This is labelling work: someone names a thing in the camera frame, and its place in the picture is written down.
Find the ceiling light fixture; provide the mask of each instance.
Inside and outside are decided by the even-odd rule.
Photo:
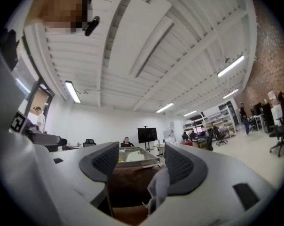
[[[26,92],[28,92],[28,94],[30,94],[31,91],[18,78],[16,78],[16,82],[18,82],[19,85],[22,86],[22,88],[24,90],[26,90]]]
[[[243,61],[245,58],[244,55],[242,55],[241,57],[239,57],[239,59],[237,59],[236,61],[234,61],[232,64],[230,64],[227,68],[225,68],[223,71],[221,71],[220,73],[217,74],[218,77],[223,76],[226,72],[228,72],[229,70],[233,69],[237,64],[239,64],[241,61]]]
[[[170,103],[170,104],[166,105],[166,106],[165,106],[165,107],[163,107],[162,109],[159,109],[159,110],[157,111],[157,113],[162,112],[163,110],[165,110],[165,109],[167,109],[167,108],[171,107],[172,105],[174,105],[174,104],[173,104],[173,103]]]
[[[234,93],[236,93],[237,91],[239,91],[238,89],[232,91],[231,93],[229,93],[228,95],[224,96],[223,99],[229,97],[230,95],[233,95]]]
[[[71,94],[73,100],[74,100],[76,103],[80,103],[80,99],[79,99],[79,97],[78,97],[78,95],[77,95],[77,93],[76,93],[76,90],[75,90],[75,88],[74,88],[74,86],[73,86],[72,81],[65,81],[65,85],[66,85],[66,87],[67,87],[69,93]]]
[[[191,114],[193,114],[193,113],[195,113],[195,112],[197,112],[197,111],[190,112],[190,113],[188,113],[188,114],[185,114],[184,116],[191,115]]]

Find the red brick wall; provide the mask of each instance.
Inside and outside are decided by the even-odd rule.
[[[268,93],[284,93],[284,32],[269,9],[260,1],[253,0],[257,16],[256,57],[250,78],[244,91],[234,99],[239,106],[245,103],[246,112],[250,106],[264,99],[269,101]]]

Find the metal shelving unit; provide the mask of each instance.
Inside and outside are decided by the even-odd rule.
[[[195,122],[202,121],[201,124],[194,126]],[[186,123],[184,125],[184,130],[193,130],[195,127],[203,126],[208,132],[208,129],[213,128],[213,126],[223,126],[224,128],[231,130],[234,135],[236,134],[236,126],[232,117],[232,114],[228,107],[225,109],[212,114],[210,116],[202,116],[202,118],[192,121],[190,123]]]

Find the white shirt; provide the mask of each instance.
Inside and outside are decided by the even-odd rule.
[[[44,133],[44,130],[45,130],[45,116],[44,116],[44,114],[39,114],[37,124],[38,123],[40,123],[39,131],[41,133]]]
[[[8,32],[12,29],[16,32],[16,42],[23,36],[25,21],[32,3],[33,0],[23,0],[6,23]]]

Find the white fabric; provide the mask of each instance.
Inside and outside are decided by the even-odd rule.
[[[23,0],[15,9],[5,26],[8,29],[8,32],[12,29],[16,32],[16,42],[23,36],[25,21],[32,3],[33,0]]]
[[[37,120],[37,124],[38,123],[40,123],[39,131],[41,133],[44,133],[44,129],[45,129],[45,116],[43,114],[39,114],[38,120]]]
[[[153,213],[167,197],[167,191],[170,186],[168,168],[159,170],[149,183],[147,190],[151,195],[148,203],[149,214]]]
[[[126,161],[142,161],[145,160],[145,156],[140,152],[132,152],[127,156]]]

